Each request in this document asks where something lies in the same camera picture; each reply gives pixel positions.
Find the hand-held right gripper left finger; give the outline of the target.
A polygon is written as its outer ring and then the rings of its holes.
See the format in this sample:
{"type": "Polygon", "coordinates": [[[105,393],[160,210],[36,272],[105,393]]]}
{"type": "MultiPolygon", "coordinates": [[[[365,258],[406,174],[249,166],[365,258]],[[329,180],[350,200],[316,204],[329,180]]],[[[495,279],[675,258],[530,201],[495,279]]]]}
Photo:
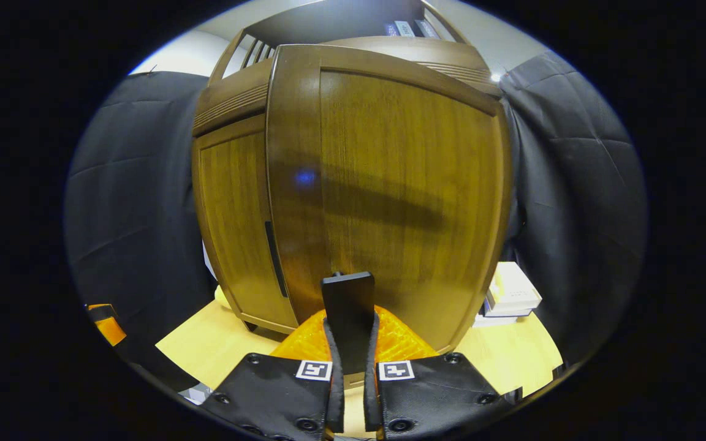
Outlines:
{"type": "Polygon", "coordinates": [[[266,355],[244,355],[200,405],[257,440],[326,440],[344,430],[344,372],[325,312],[266,355]]]}

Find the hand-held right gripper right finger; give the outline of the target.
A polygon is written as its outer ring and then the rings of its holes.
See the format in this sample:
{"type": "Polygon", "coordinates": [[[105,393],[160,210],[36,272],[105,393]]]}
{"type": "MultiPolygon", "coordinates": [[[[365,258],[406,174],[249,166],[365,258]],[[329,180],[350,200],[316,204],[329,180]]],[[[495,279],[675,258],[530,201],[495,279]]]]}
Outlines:
{"type": "Polygon", "coordinates": [[[365,371],[365,427],[379,440],[460,440],[517,407],[522,389],[499,393],[459,352],[440,354],[375,307],[365,371]]]}

